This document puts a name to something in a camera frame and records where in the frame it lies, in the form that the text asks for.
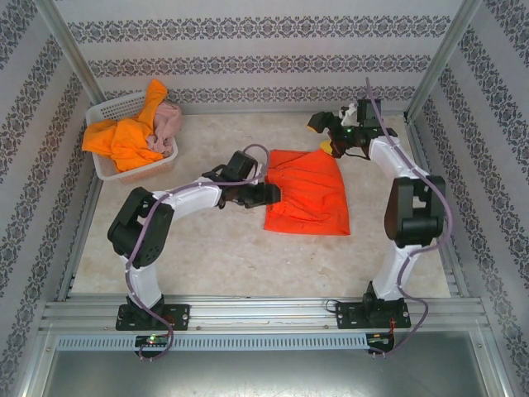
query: white basket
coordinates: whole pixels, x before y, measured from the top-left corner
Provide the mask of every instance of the white basket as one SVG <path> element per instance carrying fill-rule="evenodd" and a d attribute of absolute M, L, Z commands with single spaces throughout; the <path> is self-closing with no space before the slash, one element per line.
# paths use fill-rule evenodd
<path fill-rule="evenodd" d="M 145 92 L 131 93 L 121 98 L 112 99 L 105 103 L 91 107 L 86 112 L 86 123 L 89 126 L 95 122 L 103 120 L 121 120 L 125 117 L 135 116 L 145 104 Z M 156 161 L 155 163 L 144 165 L 134 170 L 118 172 L 111 159 L 103 157 L 96 153 L 93 155 L 93 163 L 96 167 L 96 173 L 101 180 L 120 180 L 124 184 L 136 182 L 137 180 L 148 178 L 162 172 L 170 171 L 174 167 L 174 159 L 179 149 L 173 138 L 173 154 L 169 157 Z"/>

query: orange cloth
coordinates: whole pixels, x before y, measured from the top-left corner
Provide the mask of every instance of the orange cloth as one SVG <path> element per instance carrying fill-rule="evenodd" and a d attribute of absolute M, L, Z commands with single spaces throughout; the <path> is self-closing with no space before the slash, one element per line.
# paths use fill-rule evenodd
<path fill-rule="evenodd" d="M 341 172 L 324 151 L 272 151 L 267 180 L 279 186 L 281 201 L 266 207 L 265 230 L 350 235 Z"/>
<path fill-rule="evenodd" d="M 143 109 L 135 117 L 119 122 L 105 120 L 88 126 L 83 150 L 110 157 L 121 172 L 162 160 L 161 153 L 149 150 L 146 138 L 153 134 L 156 108 L 166 96 L 167 88 L 160 81 L 152 80 Z"/>

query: wire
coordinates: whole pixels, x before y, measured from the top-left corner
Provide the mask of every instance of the wire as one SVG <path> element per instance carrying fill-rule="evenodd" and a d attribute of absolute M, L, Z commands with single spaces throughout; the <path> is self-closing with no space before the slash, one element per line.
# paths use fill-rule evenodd
<path fill-rule="evenodd" d="M 152 318 L 155 318 L 156 320 L 160 321 L 161 323 L 163 323 L 167 327 L 168 335 L 169 335 L 169 341 L 167 342 L 167 345 L 165 346 L 165 349 L 162 352 L 160 352 L 160 354 L 158 354 L 158 355 L 156 355 L 154 357 L 149 357 L 149 358 L 144 357 L 142 355 L 143 349 L 147 346 L 147 345 L 142 345 L 140 347 L 140 350 L 138 351 L 138 356 L 140 357 L 140 360 L 142 360 L 142 361 L 143 360 L 148 360 L 148 361 L 151 361 L 151 362 L 155 361 L 155 360 L 159 360 L 161 357 L 163 357 L 165 354 L 167 354 L 169 349 L 173 346 L 173 341 L 174 341 L 173 326 L 170 324 L 170 322 L 165 320 L 165 318 L 162 318 L 161 316 L 159 316 L 158 314 L 156 314 L 155 312 L 150 310 L 150 308 L 148 308 L 143 302 L 141 302 L 141 300 L 136 296 L 136 292 L 134 290 L 134 286 L 132 285 L 132 282 L 131 282 L 131 267 L 132 267 L 132 263 L 134 262 L 136 256 L 138 255 L 138 251 L 141 248 L 141 243 L 143 242 L 143 240 L 145 238 L 145 234 L 147 233 L 147 228 L 149 227 L 150 221 L 152 220 L 156 209 L 162 204 L 162 202 L 166 198 L 168 198 L 172 194 L 177 194 L 177 193 L 180 193 L 180 192 L 182 192 L 184 190 L 187 190 L 187 189 L 193 189 L 193 188 L 202 187 L 202 186 L 242 186 L 244 184 L 250 184 L 250 183 L 254 182 L 255 180 L 258 180 L 258 179 L 261 179 L 261 178 L 265 177 L 266 173 L 268 171 L 269 164 L 270 164 L 270 152 L 268 151 L 268 149 L 266 149 L 266 147 L 264 147 L 264 146 L 262 146 L 262 145 L 260 145 L 258 143 L 252 143 L 251 145 L 248 145 L 243 150 L 243 153 L 246 153 L 248 151 L 248 149 L 250 149 L 252 147 L 259 147 L 266 154 L 266 163 L 261 168 L 261 172 L 259 173 L 259 175 L 255 176 L 254 178 L 243 180 L 241 182 L 193 182 L 192 184 L 186 184 L 185 186 L 179 186 L 178 188 L 170 190 L 167 194 L 164 194 L 162 197 L 158 198 L 155 201 L 155 203 L 153 204 L 153 206 L 150 208 L 149 214 L 145 218 L 143 226 L 141 227 L 140 235 L 138 236 L 138 239 L 136 240 L 136 244 L 134 245 L 134 249 L 132 250 L 131 256 L 128 258 L 128 261 L 125 264 L 125 281 L 126 281 L 126 286 L 129 289 L 129 292 L 131 294 L 131 297 L 136 302 L 136 304 L 140 308 L 145 310 Z"/>
<path fill-rule="evenodd" d="M 395 321 L 395 319 L 393 317 L 391 317 L 391 319 L 389 320 L 389 340 L 391 341 L 392 339 L 395 338 L 395 326 L 397 325 L 397 322 Z"/>
<path fill-rule="evenodd" d="M 329 309 L 329 302 L 336 302 L 337 304 L 340 303 L 339 300 L 336 300 L 336 299 L 329 299 L 325 302 L 325 310 L 329 313 L 333 313 L 333 314 L 336 314 L 336 311 L 335 310 L 330 310 Z"/>
<path fill-rule="evenodd" d="M 419 248 L 419 249 L 417 249 L 415 251 L 410 252 L 407 255 L 407 258 L 404 260 L 403 265 L 400 268 L 400 271 L 398 272 L 397 288 L 398 288 L 399 292 L 403 295 L 404 298 L 407 298 L 407 299 L 410 299 L 410 300 L 413 300 L 415 302 L 419 302 L 419 303 L 423 304 L 424 305 L 424 313 L 422 314 L 422 317 L 419 319 L 419 321 L 417 322 L 415 327 L 413 327 L 412 331 L 404 338 L 404 340 L 402 340 L 396 347 L 394 347 L 392 351 L 384 354 L 384 358 L 385 358 L 387 355 L 395 353 L 398 349 L 402 348 L 402 346 L 404 346 L 406 343 L 408 343 L 410 338 L 413 337 L 413 335 L 415 335 L 417 330 L 424 323 L 424 320 L 426 320 L 427 315 L 428 315 L 428 310 L 429 310 L 428 302 L 426 300 L 424 300 L 424 299 L 416 298 L 414 296 L 411 296 L 402 287 L 404 271 L 406 270 L 407 266 L 409 265 L 410 260 L 415 255 L 419 255 L 419 254 L 422 254 L 424 252 L 434 251 L 434 250 L 439 249 L 441 246 L 445 245 L 448 242 L 448 239 L 450 238 L 450 235 L 452 234 L 452 227 L 454 225 L 454 222 L 453 222 L 452 212 L 450 210 L 450 205 L 448 204 L 448 201 L 446 201 L 445 196 L 443 196 L 441 191 L 426 176 L 424 176 L 422 174 L 422 172 L 419 172 L 419 169 L 417 168 L 417 166 L 414 165 L 406 157 L 404 152 L 397 146 L 397 144 L 395 143 L 393 138 L 389 135 L 388 129 L 386 128 L 386 126 L 384 124 L 384 120 L 383 120 L 383 118 L 382 118 L 382 116 L 380 114 L 379 108 L 377 107 L 376 102 L 374 101 L 374 95 L 373 95 L 373 92 L 371 91 L 371 85 L 369 84 L 369 78 L 366 77 L 365 78 L 365 82 L 366 82 L 366 86 L 367 86 L 366 87 L 367 88 L 367 94 L 369 96 L 369 99 L 371 100 L 371 104 L 373 105 L 374 113 L 376 114 L 377 118 L 379 119 L 380 126 L 382 127 L 382 131 L 384 132 L 384 135 L 388 139 L 389 145 L 391 146 L 391 148 L 393 150 L 395 150 L 395 152 L 403 160 L 404 164 L 406 164 L 406 166 L 410 169 L 410 171 L 414 175 L 416 175 L 416 177 L 418 177 L 420 180 L 422 180 L 422 182 L 424 182 L 436 194 L 436 196 L 439 198 L 439 200 L 443 204 L 443 207 L 445 209 L 445 215 L 446 215 L 446 232 L 443 235 L 442 239 L 440 241 L 438 241 L 437 244 L 435 244 L 434 246 L 424 246 L 423 248 Z"/>
<path fill-rule="evenodd" d="M 347 155 L 349 157 L 358 157 L 359 159 L 362 159 L 362 160 L 369 160 L 369 157 L 366 155 L 352 155 L 351 153 L 347 153 L 346 151 L 344 151 L 344 155 Z"/>

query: red cloth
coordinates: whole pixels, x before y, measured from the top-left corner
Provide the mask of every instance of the red cloth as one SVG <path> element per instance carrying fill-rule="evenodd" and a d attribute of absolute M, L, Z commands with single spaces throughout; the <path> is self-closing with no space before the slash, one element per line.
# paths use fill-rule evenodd
<path fill-rule="evenodd" d="M 267 206 L 265 230 L 350 235 L 341 172 L 324 151 L 272 151 L 267 180 L 281 189 L 281 202 Z"/>

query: fabric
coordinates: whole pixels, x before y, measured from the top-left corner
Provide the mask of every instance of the fabric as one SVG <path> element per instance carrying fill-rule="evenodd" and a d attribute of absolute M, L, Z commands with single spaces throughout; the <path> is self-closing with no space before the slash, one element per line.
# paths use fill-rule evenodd
<path fill-rule="evenodd" d="M 267 206 L 265 230 L 350 235 L 341 172 L 324 151 L 272 151 L 267 180 L 281 189 L 281 202 Z"/>
<path fill-rule="evenodd" d="M 164 157 L 173 154 L 173 136 L 182 128 L 182 111 L 177 105 L 162 102 L 156 109 L 155 134 L 147 137 L 147 146 Z"/>
<path fill-rule="evenodd" d="M 149 149 L 146 139 L 153 134 L 156 109 L 166 96 L 167 88 L 160 81 L 152 80 L 143 109 L 132 118 L 119 122 L 105 120 L 88 126 L 83 150 L 110 157 L 120 172 L 162 160 L 161 153 Z"/>

